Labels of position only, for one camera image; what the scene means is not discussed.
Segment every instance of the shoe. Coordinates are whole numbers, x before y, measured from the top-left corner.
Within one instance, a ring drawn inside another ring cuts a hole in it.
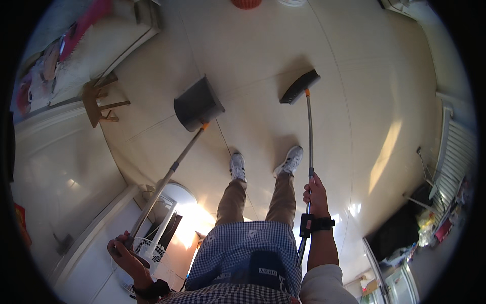
[[[231,174],[231,180],[241,179],[246,181],[246,177],[244,176],[244,158],[241,153],[237,152],[231,155],[229,172]]]
[[[301,146],[296,145],[290,148],[289,152],[287,152],[287,157],[285,158],[285,161],[277,168],[275,168],[274,177],[277,178],[277,176],[281,172],[293,175],[297,171],[297,167],[299,167],[303,156],[304,149],[302,149]]]

